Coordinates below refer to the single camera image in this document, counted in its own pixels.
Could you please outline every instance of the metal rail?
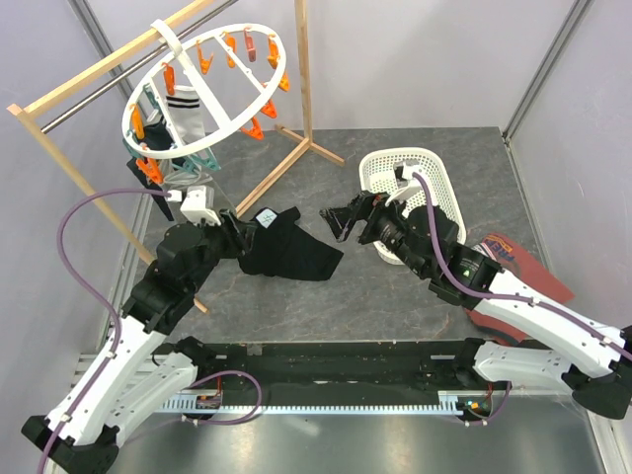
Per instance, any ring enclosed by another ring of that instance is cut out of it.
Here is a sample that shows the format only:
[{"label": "metal rail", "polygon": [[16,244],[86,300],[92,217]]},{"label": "metal rail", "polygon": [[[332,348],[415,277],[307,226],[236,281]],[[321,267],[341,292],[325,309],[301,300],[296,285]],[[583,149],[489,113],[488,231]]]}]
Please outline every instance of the metal rail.
[{"label": "metal rail", "polygon": [[[206,15],[201,17],[199,20],[197,20],[195,23],[191,24],[189,27],[187,27],[186,29],[182,30],[178,34],[178,40],[181,40],[182,38],[190,35],[192,32],[194,32],[199,27],[201,27],[204,23],[206,23],[210,19],[216,17],[217,15],[219,15],[221,12],[226,10],[231,5],[237,3],[237,1],[238,0],[227,0],[225,3],[223,3],[219,7],[215,8],[211,12],[207,13]],[[166,44],[161,44],[159,47],[157,47],[156,49],[151,51],[149,54],[147,54],[146,56],[140,58],[139,60],[134,62],[131,66],[129,66],[128,68],[124,69],[120,75],[118,75],[117,77],[111,79],[106,84],[101,86],[99,89],[94,91],[92,94],[90,94],[89,96],[85,97],[84,99],[79,101],[77,104],[72,106],[66,112],[64,112],[63,114],[61,114],[58,117],[54,118],[50,123],[47,123],[41,129],[41,131],[44,132],[44,133],[49,133],[51,130],[55,129],[56,127],[58,127],[59,125],[61,125],[62,123],[64,123],[68,119],[70,119],[72,116],[74,116],[76,113],[81,111],[88,104],[92,103],[95,99],[103,96],[106,92],[108,92],[110,89],[112,89],[114,86],[116,86],[120,81],[122,81],[123,79],[128,77],[130,74],[133,74],[138,69],[140,69],[142,66],[144,66],[145,64],[149,63],[151,60],[153,60],[156,57],[158,57],[167,48],[168,48],[168,46]]]}]

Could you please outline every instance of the red clothespin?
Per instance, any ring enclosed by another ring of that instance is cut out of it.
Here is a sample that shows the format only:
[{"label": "red clothespin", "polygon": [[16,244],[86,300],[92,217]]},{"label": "red clothespin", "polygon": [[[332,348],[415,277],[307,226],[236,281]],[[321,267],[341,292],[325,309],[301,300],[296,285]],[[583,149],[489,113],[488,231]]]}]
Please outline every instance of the red clothespin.
[{"label": "red clothespin", "polygon": [[131,125],[134,127],[136,138],[142,140],[145,137],[145,128],[142,125],[142,117],[140,116],[138,105],[132,104],[129,108],[131,109]]},{"label": "red clothespin", "polygon": [[199,69],[201,70],[201,73],[205,75],[208,72],[208,69],[210,69],[210,64],[213,62],[213,57],[215,56],[215,53],[212,52],[210,54],[210,58],[206,60],[204,59],[204,55],[201,52],[201,45],[199,44],[199,40],[196,41],[196,47],[197,47],[197,60],[199,61]]},{"label": "red clothespin", "polygon": [[273,41],[273,36],[275,34],[272,33],[268,35],[268,47],[270,48],[270,55],[268,56],[268,62],[273,69],[277,69],[278,66],[278,47],[277,44]]},{"label": "red clothespin", "polygon": [[289,91],[289,77],[287,77],[287,71],[283,72],[283,77],[280,78],[278,87],[284,92]]},{"label": "red clothespin", "polygon": [[250,130],[247,129],[247,128],[244,128],[242,126],[241,127],[241,131],[246,133],[248,136],[252,136],[256,140],[263,140],[264,139],[264,133],[261,130],[261,127],[259,125],[259,121],[257,120],[256,117],[253,117],[253,127]]},{"label": "red clothespin", "polygon": [[176,72],[174,68],[170,66],[167,62],[162,63],[165,66],[165,72],[163,73],[165,76],[165,86],[167,86],[167,94],[173,96],[176,94]]},{"label": "red clothespin", "polygon": [[261,107],[261,113],[265,116],[270,117],[271,119],[277,118],[277,108],[275,107],[275,104],[273,104],[272,99],[267,101],[266,104]]},{"label": "red clothespin", "polygon": [[[237,47],[237,42],[235,41],[235,38],[230,36],[228,32],[224,32],[224,40],[226,41],[226,44],[228,44],[228,47],[230,47],[233,52],[235,52],[235,47]],[[226,54],[226,59],[228,60],[228,67],[230,67],[231,69],[235,67],[235,61],[233,61],[232,57],[230,57],[230,54]]]},{"label": "red clothespin", "polygon": [[[145,143],[141,144],[142,149],[147,149],[147,145]],[[165,178],[162,176],[162,171],[160,171],[160,167],[158,163],[153,158],[138,158],[136,160],[136,166],[140,171],[142,171],[145,176],[152,182],[157,185],[162,185],[165,181]]]},{"label": "red clothespin", "polygon": [[255,41],[253,37],[248,35],[250,27],[244,28],[244,41],[246,42],[246,50],[248,51],[248,60],[255,62],[257,60],[257,49],[255,48]]}]

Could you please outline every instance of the wooden stand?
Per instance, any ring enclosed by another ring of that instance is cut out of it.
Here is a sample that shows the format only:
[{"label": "wooden stand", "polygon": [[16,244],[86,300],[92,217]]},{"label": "wooden stand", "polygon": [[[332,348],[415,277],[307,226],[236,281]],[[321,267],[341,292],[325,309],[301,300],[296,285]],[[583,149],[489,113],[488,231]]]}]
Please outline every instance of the wooden stand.
[{"label": "wooden stand", "polygon": [[[165,23],[170,28],[175,28],[189,18],[201,13],[204,8],[208,7],[214,0],[195,0],[191,4],[179,12],[173,14]],[[296,34],[298,38],[298,59],[300,68],[300,88],[303,104],[303,128],[305,136],[300,136],[293,131],[278,125],[276,129],[279,133],[298,142],[294,148],[280,164],[237,206],[238,216],[241,216],[257,199],[259,199],[277,180],[285,173],[298,158],[300,158],[307,150],[312,150],[337,165],[344,165],[345,160],[317,145],[313,141],[312,132],[312,115],[311,115],[311,97],[309,88],[309,56],[307,53],[307,6],[306,0],[294,0],[296,9]],[[94,194],[95,189],[88,183],[79,170],[70,162],[68,157],[54,144],[54,142],[41,131],[41,127],[36,123],[36,118],[60,104],[72,95],[78,93],[89,84],[108,74],[112,69],[121,65],[125,60],[133,57],[135,54],[157,43],[161,39],[160,34],[151,29],[138,38],[133,39],[125,46],[117,49],[109,56],[103,58],[99,62],[93,64],[85,71],[77,74],[75,77],[52,90],[48,94],[40,97],[29,106],[22,109],[20,106],[13,104],[7,110],[24,126],[24,128],[38,141],[41,147],[48,153],[51,158],[63,169],[70,179],[83,191],[87,196]],[[138,257],[149,265],[154,256],[145,248],[144,245],[133,235],[131,230],[127,228],[122,219],[114,212],[114,210],[102,199],[95,200],[95,204],[99,210],[108,218],[108,220],[120,231],[120,233],[134,246],[138,252]],[[196,299],[196,307],[207,312],[208,309]]]}]

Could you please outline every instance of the clothing tag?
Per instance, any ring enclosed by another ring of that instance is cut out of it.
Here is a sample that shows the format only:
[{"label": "clothing tag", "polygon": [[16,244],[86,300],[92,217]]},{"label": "clothing tag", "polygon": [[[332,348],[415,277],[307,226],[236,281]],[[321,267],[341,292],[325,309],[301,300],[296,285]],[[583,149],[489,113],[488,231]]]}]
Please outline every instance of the clothing tag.
[{"label": "clothing tag", "polygon": [[277,215],[271,209],[262,210],[256,217],[259,223],[265,228],[270,227],[270,225],[275,221]]}]

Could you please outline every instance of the basket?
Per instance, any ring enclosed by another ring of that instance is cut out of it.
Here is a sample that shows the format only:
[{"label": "basket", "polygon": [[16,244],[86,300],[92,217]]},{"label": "basket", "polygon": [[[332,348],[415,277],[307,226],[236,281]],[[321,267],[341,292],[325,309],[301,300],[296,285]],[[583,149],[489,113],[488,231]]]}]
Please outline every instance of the basket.
[{"label": "basket", "polygon": [[[372,193],[394,193],[400,187],[395,178],[395,165],[405,162],[408,165],[421,165],[422,170],[429,177],[429,185],[434,189],[438,206],[447,217],[458,224],[459,243],[465,243],[465,224],[458,207],[454,190],[441,159],[425,148],[390,148],[369,153],[359,163],[359,183],[364,191]],[[423,191],[419,191],[406,201],[404,216],[407,217],[412,209],[426,204]],[[392,265],[402,265],[402,262],[381,242],[374,242],[380,258]]]}]

